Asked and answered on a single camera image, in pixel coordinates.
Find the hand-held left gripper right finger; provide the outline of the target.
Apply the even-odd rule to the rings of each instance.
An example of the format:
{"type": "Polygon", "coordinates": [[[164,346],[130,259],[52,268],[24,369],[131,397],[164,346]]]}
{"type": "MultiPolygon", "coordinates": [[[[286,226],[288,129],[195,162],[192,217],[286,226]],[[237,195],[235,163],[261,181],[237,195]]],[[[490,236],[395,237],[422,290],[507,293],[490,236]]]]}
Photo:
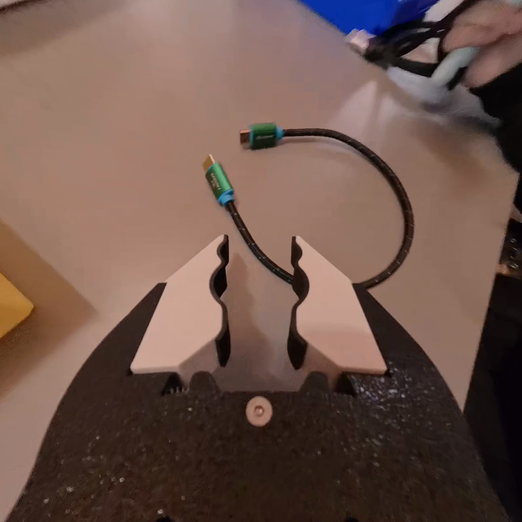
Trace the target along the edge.
{"type": "Polygon", "coordinates": [[[352,281],[302,237],[291,243],[292,289],[287,351],[301,380],[318,372],[328,387],[341,375],[383,376],[388,368],[352,281]]]}

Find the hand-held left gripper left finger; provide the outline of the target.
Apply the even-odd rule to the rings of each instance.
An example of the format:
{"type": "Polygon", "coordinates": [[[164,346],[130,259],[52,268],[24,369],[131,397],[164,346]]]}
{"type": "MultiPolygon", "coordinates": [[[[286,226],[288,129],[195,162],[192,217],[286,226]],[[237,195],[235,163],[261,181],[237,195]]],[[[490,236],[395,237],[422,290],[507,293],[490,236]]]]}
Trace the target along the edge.
{"type": "Polygon", "coordinates": [[[140,342],[134,375],[173,373],[183,385],[226,367],[231,355],[227,289],[229,238],[218,236],[168,277],[140,342]]]}

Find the blue plastic bin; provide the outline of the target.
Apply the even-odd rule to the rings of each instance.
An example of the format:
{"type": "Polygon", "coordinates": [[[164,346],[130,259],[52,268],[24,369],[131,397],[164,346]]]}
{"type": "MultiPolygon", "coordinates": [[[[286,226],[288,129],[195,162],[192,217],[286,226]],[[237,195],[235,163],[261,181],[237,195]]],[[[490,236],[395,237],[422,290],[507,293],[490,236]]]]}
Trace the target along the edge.
{"type": "Polygon", "coordinates": [[[354,29],[380,35],[389,28],[422,20],[437,1],[301,1],[345,35],[354,29]]]}

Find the yellow plastic bin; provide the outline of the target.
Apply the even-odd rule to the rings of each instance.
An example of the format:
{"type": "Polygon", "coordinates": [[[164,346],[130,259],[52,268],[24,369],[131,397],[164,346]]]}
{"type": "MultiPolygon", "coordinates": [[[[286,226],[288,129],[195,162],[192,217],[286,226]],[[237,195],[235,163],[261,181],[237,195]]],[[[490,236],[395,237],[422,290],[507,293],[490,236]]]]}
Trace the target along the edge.
{"type": "Polygon", "coordinates": [[[1,274],[1,338],[27,319],[33,303],[1,274]]]}

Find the person's black pants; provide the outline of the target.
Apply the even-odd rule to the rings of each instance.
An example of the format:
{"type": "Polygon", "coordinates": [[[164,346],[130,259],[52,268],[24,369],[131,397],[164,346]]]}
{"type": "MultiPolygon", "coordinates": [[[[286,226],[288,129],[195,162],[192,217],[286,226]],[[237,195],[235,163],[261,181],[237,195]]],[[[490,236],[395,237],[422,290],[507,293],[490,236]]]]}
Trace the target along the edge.
{"type": "Polygon", "coordinates": [[[521,222],[508,222],[464,415],[511,521],[521,521],[521,222]]]}

